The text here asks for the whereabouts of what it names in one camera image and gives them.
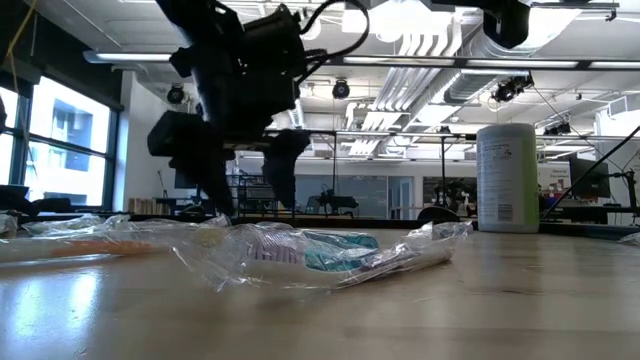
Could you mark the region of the orange wrapped toothbrush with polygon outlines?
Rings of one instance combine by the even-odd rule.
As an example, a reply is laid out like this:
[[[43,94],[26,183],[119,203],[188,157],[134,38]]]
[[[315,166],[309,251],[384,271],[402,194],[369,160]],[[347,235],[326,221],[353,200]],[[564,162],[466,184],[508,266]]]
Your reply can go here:
[[[0,241],[0,264],[89,255],[141,255],[186,247],[211,248],[227,235],[227,228],[116,231],[67,238],[16,238]]]

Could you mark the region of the white wipes canister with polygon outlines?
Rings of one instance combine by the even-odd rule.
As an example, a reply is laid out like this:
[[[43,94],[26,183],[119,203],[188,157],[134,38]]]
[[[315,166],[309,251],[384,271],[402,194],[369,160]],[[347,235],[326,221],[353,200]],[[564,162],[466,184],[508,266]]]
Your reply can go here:
[[[496,124],[478,131],[478,228],[483,232],[539,230],[536,134],[530,124]]]

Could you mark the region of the clear plastic bag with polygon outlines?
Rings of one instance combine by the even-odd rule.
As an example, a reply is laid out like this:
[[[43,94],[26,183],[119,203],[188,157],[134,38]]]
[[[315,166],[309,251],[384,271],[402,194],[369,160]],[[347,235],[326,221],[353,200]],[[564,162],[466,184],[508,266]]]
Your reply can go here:
[[[282,288],[339,289],[391,274],[445,263],[473,231],[469,222],[428,223],[363,259],[349,272],[324,272],[306,266],[304,228],[260,222],[227,227],[215,247],[178,248],[184,264],[217,289],[226,285],[273,285]]]

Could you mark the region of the black ceiling-mounted device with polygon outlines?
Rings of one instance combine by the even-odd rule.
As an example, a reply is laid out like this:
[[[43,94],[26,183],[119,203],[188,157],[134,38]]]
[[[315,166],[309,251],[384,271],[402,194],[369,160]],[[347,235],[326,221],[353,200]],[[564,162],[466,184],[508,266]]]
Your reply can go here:
[[[498,103],[510,102],[533,86],[534,81],[531,75],[510,77],[498,84],[491,98]]]

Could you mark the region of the teal mouthwash bottle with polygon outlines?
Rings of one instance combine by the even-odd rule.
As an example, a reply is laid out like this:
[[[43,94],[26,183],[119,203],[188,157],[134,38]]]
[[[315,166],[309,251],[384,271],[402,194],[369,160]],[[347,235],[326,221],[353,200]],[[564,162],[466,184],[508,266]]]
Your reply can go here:
[[[367,233],[303,229],[307,238],[306,266],[324,272],[359,269],[363,259],[379,250],[378,241]]]

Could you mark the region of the white poster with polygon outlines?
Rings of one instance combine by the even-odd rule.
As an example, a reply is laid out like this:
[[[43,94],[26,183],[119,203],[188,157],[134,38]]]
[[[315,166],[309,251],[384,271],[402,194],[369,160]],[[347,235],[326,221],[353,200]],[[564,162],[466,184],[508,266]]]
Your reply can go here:
[[[568,162],[539,163],[538,185],[545,198],[559,197],[571,186],[570,167]]]

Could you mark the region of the green toothbrush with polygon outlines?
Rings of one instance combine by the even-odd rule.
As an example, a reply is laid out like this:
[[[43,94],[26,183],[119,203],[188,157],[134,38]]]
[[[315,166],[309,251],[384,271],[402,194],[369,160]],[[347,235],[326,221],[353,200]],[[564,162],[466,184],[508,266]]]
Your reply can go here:
[[[25,223],[22,228],[32,236],[91,234],[118,229],[122,226],[126,227],[129,220],[129,215],[114,215],[103,218],[95,214],[85,214],[70,220]]]
[[[0,239],[14,238],[17,231],[17,219],[9,214],[0,213]]]

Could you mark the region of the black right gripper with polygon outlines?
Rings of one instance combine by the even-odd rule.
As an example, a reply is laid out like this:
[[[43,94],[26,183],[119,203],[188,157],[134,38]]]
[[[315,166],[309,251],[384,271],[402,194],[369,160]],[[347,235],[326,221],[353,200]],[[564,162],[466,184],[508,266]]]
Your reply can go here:
[[[529,35],[530,7],[519,0],[487,0],[483,31],[497,45],[512,49]]]

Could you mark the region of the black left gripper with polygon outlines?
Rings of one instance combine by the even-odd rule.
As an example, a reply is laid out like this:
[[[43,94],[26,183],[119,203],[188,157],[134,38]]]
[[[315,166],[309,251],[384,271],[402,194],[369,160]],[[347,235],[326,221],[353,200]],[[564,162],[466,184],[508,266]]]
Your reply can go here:
[[[273,69],[246,72],[229,53],[208,47],[180,48],[172,65],[193,78],[208,122],[197,114],[165,111],[147,135],[149,153],[168,157],[169,166],[198,185],[219,212],[233,215],[222,139],[257,141],[273,115],[295,107],[298,86]],[[295,164],[309,144],[309,131],[287,129],[264,151],[263,176],[286,208],[295,206]]]

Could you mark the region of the black computer monitor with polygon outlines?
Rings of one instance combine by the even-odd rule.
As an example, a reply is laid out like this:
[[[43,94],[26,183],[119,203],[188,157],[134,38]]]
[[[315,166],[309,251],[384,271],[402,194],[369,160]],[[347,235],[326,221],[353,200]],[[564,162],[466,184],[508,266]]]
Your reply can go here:
[[[569,160],[572,195],[579,198],[609,198],[611,196],[609,168],[606,163],[577,157]]]

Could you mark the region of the black office chair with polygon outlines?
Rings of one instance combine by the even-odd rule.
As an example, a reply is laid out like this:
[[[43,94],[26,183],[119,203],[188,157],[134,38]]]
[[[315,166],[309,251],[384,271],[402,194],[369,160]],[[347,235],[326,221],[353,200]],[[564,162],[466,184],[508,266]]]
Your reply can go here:
[[[455,212],[439,206],[425,207],[419,212],[417,219],[426,223],[434,222],[436,224],[460,221],[460,217]]]

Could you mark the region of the large window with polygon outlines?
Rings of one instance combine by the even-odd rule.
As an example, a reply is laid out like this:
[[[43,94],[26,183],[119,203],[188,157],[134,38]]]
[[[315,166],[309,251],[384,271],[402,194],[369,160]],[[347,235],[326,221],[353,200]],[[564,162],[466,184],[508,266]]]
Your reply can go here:
[[[0,185],[18,186],[29,201],[110,205],[116,111],[46,77],[15,88],[0,82],[0,109]]]

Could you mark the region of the long ceiling light bar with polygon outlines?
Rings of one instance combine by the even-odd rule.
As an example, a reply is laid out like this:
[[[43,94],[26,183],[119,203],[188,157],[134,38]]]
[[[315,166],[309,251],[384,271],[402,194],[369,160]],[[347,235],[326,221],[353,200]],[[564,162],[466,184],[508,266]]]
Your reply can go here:
[[[94,64],[166,63],[170,53],[107,53],[85,51],[86,61]],[[328,66],[409,67],[453,69],[518,69],[541,71],[640,71],[640,60],[545,59],[545,58],[474,58],[444,56],[339,56]]]

